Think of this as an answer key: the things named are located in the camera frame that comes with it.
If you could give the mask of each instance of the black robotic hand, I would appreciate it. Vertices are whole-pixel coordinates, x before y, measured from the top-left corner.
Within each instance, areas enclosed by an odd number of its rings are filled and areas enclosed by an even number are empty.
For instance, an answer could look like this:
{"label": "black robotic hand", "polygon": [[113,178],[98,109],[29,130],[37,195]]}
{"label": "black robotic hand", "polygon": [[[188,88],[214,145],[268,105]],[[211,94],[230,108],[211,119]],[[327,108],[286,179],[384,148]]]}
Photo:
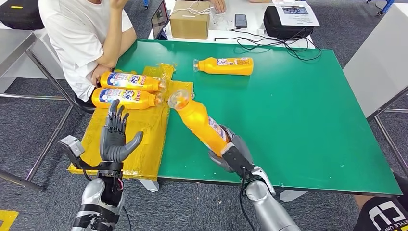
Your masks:
{"label": "black robotic hand", "polygon": [[[237,149],[240,151],[240,153],[245,157],[245,159],[248,160],[248,162],[253,165],[254,161],[252,160],[252,155],[249,152],[248,147],[246,146],[245,141],[239,136],[236,135],[231,129],[220,125],[222,129],[224,129],[229,137],[229,140],[237,147]],[[231,168],[231,166],[227,163],[226,160],[223,158],[217,156],[213,151],[209,150],[208,151],[208,156],[211,158],[212,161],[214,161],[217,165],[221,166],[223,169],[225,169],[227,172],[234,172],[234,170]]]}
{"label": "black robotic hand", "polygon": [[118,105],[119,100],[112,102],[106,117],[106,124],[102,128],[100,152],[103,161],[124,161],[139,146],[143,138],[143,132],[139,131],[126,144],[125,130],[129,113],[122,118],[125,107],[122,105],[118,110]]}

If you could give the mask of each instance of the gray carpet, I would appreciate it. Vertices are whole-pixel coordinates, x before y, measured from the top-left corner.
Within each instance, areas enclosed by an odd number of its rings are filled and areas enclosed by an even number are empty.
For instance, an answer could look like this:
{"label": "gray carpet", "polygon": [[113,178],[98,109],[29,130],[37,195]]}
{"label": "gray carpet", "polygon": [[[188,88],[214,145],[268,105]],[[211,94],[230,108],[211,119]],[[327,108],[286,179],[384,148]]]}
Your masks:
{"label": "gray carpet", "polygon": [[[312,35],[313,40],[322,48],[333,49],[342,66],[380,20],[375,16],[378,9],[364,0],[308,2],[321,23],[321,28]],[[149,35],[150,18],[158,4],[158,0],[153,0],[148,10],[143,8],[142,1],[130,0],[126,5],[139,38]],[[61,84],[69,89],[65,81],[61,81]],[[8,92],[58,95],[53,86],[42,79],[17,79]],[[408,99],[404,98],[396,105],[408,108]],[[25,176],[67,106],[66,102],[0,98],[0,128],[4,128],[0,133],[0,169]],[[408,115],[384,114],[381,118],[408,160]],[[81,139],[89,120],[89,115],[71,113],[59,138],[71,134]],[[390,166],[403,174],[377,126],[372,122],[370,126]],[[68,164],[61,148],[53,145],[34,178],[34,182],[48,187],[42,193],[0,180],[0,209],[20,212],[12,231],[70,229],[87,181],[81,175],[68,173]],[[137,180],[126,180],[125,184],[126,208],[133,230],[250,229],[240,211],[239,187],[165,181],[161,182],[160,191],[149,192]],[[293,202],[282,204],[305,231],[350,231],[358,216],[355,201],[350,195],[310,192]],[[247,201],[245,207],[249,217],[259,227]],[[128,230],[125,216],[121,216],[117,230]]]}

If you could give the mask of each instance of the orange bottle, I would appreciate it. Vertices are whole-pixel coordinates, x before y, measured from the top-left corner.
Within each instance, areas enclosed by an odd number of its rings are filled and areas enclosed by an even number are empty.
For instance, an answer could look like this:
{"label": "orange bottle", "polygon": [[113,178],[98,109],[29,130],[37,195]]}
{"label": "orange bottle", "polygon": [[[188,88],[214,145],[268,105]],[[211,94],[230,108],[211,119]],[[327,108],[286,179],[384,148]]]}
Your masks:
{"label": "orange bottle", "polygon": [[208,116],[202,103],[192,100],[186,90],[177,90],[170,96],[168,105],[178,112],[183,123],[201,142],[221,156],[221,151],[229,142],[227,133]]}
{"label": "orange bottle", "polygon": [[101,75],[101,86],[103,88],[123,88],[130,90],[145,90],[150,93],[164,91],[166,84],[150,76],[136,75],[124,72],[105,72]]}
{"label": "orange bottle", "polygon": [[163,101],[160,94],[118,88],[96,88],[91,97],[92,103],[100,108],[109,108],[111,102],[116,99],[119,99],[119,105],[124,105],[126,109],[141,110],[154,107]]}
{"label": "orange bottle", "polygon": [[194,71],[209,74],[249,76],[254,70],[252,58],[215,59],[213,57],[198,61],[194,60]]}

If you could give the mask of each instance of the green table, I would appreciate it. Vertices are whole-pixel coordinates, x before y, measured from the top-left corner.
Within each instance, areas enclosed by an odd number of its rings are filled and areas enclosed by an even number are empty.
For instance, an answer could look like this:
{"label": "green table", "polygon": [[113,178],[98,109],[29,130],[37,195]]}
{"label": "green table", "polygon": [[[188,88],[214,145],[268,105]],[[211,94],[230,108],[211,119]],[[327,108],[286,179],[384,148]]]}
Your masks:
{"label": "green table", "polygon": [[[313,56],[308,50],[305,56]],[[194,59],[252,57],[250,77],[193,71]],[[401,190],[333,51],[302,62],[286,49],[139,40],[118,69],[142,72],[176,64],[174,80],[194,82],[195,100],[219,124],[241,135],[274,186],[396,195]],[[239,183],[207,156],[207,148],[170,113],[159,177]]]}

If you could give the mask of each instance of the laptop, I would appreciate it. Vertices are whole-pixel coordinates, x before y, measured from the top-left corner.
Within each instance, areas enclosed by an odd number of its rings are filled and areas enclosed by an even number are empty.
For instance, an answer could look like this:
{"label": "laptop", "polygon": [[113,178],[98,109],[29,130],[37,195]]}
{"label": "laptop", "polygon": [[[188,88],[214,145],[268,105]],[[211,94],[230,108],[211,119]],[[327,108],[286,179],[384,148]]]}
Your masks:
{"label": "laptop", "polygon": [[151,19],[154,39],[167,40],[163,30],[169,21],[166,3],[162,1]]}

